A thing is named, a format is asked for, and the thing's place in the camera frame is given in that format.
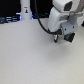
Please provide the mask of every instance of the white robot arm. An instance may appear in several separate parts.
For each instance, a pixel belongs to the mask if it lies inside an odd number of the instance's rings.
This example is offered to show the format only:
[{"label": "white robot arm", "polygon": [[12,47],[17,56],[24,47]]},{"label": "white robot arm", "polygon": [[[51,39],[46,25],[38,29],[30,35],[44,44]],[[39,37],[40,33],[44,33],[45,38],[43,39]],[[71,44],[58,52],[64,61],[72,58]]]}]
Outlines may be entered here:
[{"label": "white robot arm", "polygon": [[74,32],[78,29],[77,18],[83,16],[84,0],[53,0],[53,5],[48,22],[49,31],[57,32],[60,29],[65,40],[72,42]]}]

